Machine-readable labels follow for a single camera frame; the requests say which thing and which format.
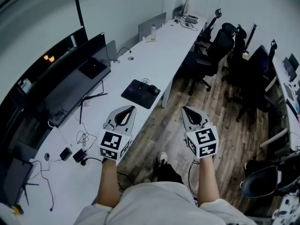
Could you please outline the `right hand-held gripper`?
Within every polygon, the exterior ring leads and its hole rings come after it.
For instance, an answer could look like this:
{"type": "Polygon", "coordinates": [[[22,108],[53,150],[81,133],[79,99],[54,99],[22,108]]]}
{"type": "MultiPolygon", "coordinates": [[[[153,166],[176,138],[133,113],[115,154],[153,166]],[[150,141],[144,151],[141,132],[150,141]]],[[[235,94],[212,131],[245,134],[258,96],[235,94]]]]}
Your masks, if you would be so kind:
{"type": "Polygon", "coordinates": [[[219,138],[216,126],[208,122],[208,115],[190,106],[184,106],[181,113],[186,131],[186,144],[195,157],[201,159],[215,155],[218,152],[219,138]]]}

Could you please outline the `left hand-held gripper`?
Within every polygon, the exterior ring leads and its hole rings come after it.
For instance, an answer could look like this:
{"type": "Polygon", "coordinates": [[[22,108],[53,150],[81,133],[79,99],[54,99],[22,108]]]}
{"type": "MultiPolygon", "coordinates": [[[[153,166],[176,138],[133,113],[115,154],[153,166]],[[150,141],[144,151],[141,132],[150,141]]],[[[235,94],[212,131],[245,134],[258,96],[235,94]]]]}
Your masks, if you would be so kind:
{"type": "Polygon", "coordinates": [[[99,149],[100,155],[116,161],[118,164],[133,142],[131,134],[136,116],[136,107],[126,105],[112,111],[104,128],[100,131],[99,149]],[[116,128],[111,124],[122,124],[122,129],[116,128]]]}

